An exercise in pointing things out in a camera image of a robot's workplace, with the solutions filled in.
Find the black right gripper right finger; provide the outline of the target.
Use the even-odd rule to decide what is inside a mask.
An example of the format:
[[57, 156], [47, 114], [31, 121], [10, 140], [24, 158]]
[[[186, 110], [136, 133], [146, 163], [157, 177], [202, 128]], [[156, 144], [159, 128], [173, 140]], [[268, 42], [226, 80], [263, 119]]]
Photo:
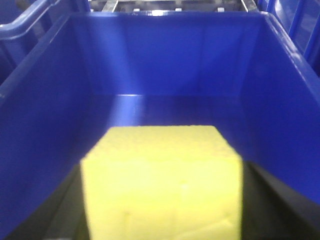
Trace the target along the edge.
[[241, 238], [318, 240], [320, 205], [256, 163], [243, 163]]

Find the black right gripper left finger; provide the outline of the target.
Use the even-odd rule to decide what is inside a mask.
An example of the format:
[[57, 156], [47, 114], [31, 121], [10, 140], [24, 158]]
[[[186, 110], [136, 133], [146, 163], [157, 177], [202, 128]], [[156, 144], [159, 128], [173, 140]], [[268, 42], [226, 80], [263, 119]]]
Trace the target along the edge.
[[72, 170], [54, 192], [6, 240], [86, 240], [88, 225], [81, 168]]

